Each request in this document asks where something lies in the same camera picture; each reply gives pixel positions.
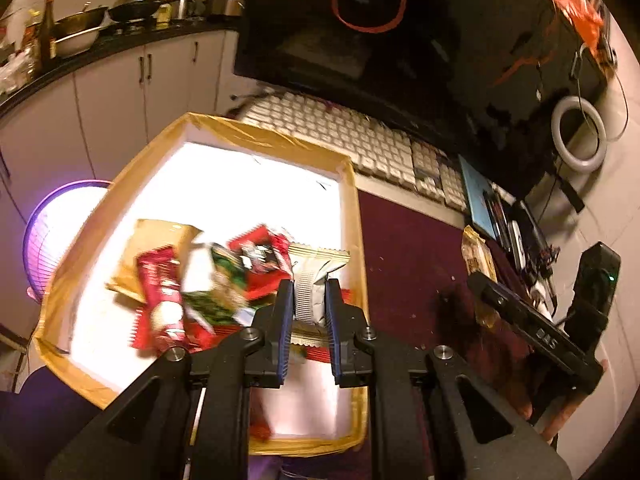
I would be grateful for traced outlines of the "person's right hand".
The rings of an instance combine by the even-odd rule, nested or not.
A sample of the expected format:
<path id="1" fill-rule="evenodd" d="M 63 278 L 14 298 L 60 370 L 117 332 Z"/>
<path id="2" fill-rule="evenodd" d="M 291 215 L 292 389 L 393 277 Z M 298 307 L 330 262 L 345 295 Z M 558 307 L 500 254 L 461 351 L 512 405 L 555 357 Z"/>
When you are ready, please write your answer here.
<path id="1" fill-rule="evenodd" d="M 549 366 L 536 377 L 533 411 L 528 421 L 545 441 L 551 442 L 595 391 L 587 391 L 569 374 Z"/>

